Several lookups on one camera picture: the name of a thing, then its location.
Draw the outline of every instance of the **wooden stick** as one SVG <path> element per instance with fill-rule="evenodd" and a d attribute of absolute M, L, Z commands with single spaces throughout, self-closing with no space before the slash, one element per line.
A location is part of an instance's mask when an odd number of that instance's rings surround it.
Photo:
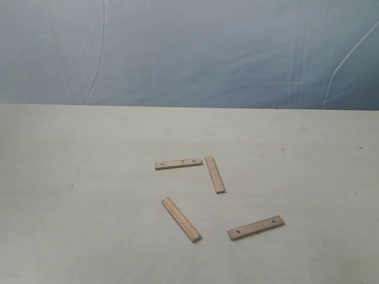
<path fill-rule="evenodd" d="M 219 170 L 212 156 L 205 157 L 205 162 L 207 163 L 208 171 L 213 182 L 214 190 L 216 194 L 225 193 L 224 183 L 221 179 Z"/>
<path fill-rule="evenodd" d="M 283 225 L 284 221 L 280 216 L 274 216 L 262 221 L 251 223 L 242 227 L 238 227 L 229 230 L 227 233 L 232 241 L 238 240 L 239 238 L 247 237 L 248 235 L 256 234 L 265 231 L 270 228 L 275 228 Z"/>
<path fill-rule="evenodd" d="M 182 211 L 179 210 L 170 198 L 167 197 L 162 200 L 162 204 L 193 243 L 201 238 L 195 227 L 188 221 Z"/>
<path fill-rule="evenodd" d="M 203 161 L 200 158 L 196 158 L 196 159 L 187 159 L 187 160 L 157 162 L 154 164 L 154 168 L 155 170 L 165 170 L 165 169 L 174 169 L 176 167 L 201 166 L 202 164 L 203 164 Z"/>

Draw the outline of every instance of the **table surface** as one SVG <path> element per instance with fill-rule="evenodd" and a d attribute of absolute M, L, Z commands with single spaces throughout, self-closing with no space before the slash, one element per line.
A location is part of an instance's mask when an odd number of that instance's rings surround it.
<path fill-rule="evenodd" d="M 378 283 L 379 112 L 0 105 L 0 133 L 1 283 Z M 207 155 L 225 194 L 153 167 Z"/>

